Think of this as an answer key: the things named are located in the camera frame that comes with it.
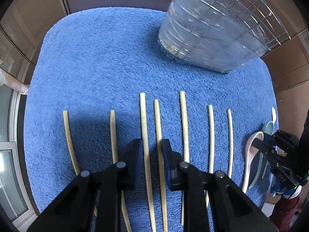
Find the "blue gloved right hand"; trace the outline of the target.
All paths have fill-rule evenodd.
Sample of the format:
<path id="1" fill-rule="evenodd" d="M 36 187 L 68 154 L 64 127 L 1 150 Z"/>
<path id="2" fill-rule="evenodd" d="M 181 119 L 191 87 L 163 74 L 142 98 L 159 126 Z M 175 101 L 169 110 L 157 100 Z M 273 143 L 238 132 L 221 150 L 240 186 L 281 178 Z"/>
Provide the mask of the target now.
<path id="1" fill-rule="evenodd" d="M 270 193 L 272 196 L 282 195 L 285 199 L 293 199 L 299 196 L 301 190 L 302 190 L 301 186 L 298 186 L 297 188 L 293 189 L 288 189 L 283 185 L 283 183 L 280 180 L 274 178 L 274 181 L 272 182 L 271 185 Z"/>

